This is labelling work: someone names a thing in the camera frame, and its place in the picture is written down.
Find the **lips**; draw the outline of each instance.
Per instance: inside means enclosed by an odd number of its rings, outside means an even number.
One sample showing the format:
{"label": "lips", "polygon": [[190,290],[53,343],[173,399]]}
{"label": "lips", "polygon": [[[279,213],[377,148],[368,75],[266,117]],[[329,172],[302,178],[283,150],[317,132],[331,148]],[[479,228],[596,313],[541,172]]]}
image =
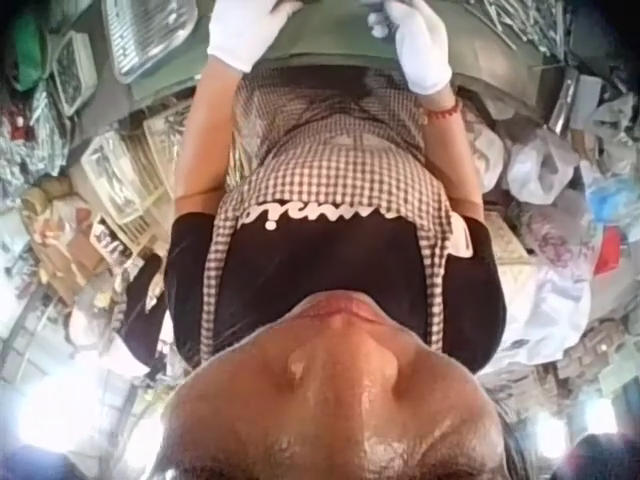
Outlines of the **lips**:
{"label": "lips", "polygon": [[348,291],[314,294],[295,307],[285,318],[328,317],[338,313],[348,313],[371,323],[396,325],[367,295]]}

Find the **metal tray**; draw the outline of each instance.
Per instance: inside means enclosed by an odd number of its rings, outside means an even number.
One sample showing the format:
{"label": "metal tray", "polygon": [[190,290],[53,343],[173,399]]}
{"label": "metal tray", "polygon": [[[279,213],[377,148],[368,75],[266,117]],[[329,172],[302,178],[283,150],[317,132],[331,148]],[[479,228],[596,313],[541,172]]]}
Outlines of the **metal tray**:
{"label": "metal tray", "polygon": [[198,20],[196,0],[102,0],[116,78],[131,83],[180,45]]}

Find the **red object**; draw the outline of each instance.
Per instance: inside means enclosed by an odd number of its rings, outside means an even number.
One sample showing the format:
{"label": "red object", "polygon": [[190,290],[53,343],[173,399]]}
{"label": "red object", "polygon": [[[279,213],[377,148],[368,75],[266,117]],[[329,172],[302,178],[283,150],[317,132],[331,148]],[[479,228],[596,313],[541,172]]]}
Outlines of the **red object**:
{"label": "red object", "polygon": [[12,106],[6,112],[7,121],[10,127],[10,139],[12,142],[31,139],[30,126],[25,110],[21,107]]}
{"label": "red object", "polygon": [[427,121],[443,120],[445,118],[453,117],[455,114],[460,113],[460,110],[462,110],[462,102],[459,98],[456,98],[456,104],[447,110],[427,111]]}
{"label": "red object", "polygon": [[602,247],[593,269],[594,276],[611,272],[620,265],[622,235],[616,227],[605,227],[602,233]]}

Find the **nose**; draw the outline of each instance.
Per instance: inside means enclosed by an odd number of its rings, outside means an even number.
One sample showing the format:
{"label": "nose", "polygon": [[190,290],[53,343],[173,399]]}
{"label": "nose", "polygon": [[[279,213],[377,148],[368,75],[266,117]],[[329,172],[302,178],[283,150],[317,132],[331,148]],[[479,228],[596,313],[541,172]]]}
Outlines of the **nose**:
{"label": "nose", "polygon": [[378,418],[394,401],[396,356],[375,340],[375,327],[366,321],[343,313],[320,321],[322,333],[288,359],[296,393],[336,420]]}

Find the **red bracelet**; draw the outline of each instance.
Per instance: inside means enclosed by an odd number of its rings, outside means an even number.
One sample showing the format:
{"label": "red bracelet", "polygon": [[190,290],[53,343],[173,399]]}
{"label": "red bracelet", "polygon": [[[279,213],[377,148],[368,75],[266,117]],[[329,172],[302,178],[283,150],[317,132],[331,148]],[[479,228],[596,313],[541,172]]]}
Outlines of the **red bracelet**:
{"label": "red bracelet", "polygon": [[427,110],[427,118],[425,119],[425,123],[428,123],[431,120],[444,120],[445,118],[453,117],[455,114],[460,113],[461,109],[462,102],[459,98],[456,98],[456,104],[451,108],[439,111]]}

